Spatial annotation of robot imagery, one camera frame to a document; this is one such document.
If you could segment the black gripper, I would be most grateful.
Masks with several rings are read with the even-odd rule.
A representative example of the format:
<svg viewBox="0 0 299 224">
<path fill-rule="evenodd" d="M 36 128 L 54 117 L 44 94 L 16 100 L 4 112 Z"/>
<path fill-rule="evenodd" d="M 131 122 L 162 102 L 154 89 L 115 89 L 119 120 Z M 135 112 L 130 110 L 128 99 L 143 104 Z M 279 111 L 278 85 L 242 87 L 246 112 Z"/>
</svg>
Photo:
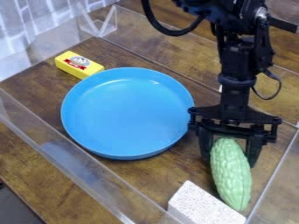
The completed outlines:
<svg viewBox="0 0 299 224">
<path fill-rule="evenodd" d="M 254 168 L 263 146 L 276 141 L 282 118 L 258 112 L 248 106 L 250 90 L 255 89 L 256 78 L 238 80 L 219 75 L 222 85 L 220 101 L 208 107 L 191 107 L 188 128 L 196 131 L 200 155 L 206 163 L 211 160 L 214 136 L 247 140 L 246 155 Z"/>
</svg>

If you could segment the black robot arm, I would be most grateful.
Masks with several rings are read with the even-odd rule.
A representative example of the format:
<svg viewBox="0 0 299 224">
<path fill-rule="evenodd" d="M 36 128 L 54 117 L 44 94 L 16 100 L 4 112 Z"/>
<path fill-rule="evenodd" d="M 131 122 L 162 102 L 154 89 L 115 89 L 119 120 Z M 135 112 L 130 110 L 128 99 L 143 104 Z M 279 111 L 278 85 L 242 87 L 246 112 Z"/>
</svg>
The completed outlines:
<svg viewBox="0 0 299 224">
<path fill-rule="evenodd" d="M 248 106 L 256 92 L 259 74 L 275 79 L 268 71 L 275 51 L 271 47 L 266 0 L 172 0 L 183 11 L 210 21 L 219 49 L 222 85 L 220 102 L 215 106 L 191 107 L 188 127 L 196 131 L 200 154 L 211 158 L 215 136 L 247 141 L 246 157 L 251 165 L 264 145 L 276 140 L 282 118 Z"/>
</svg>

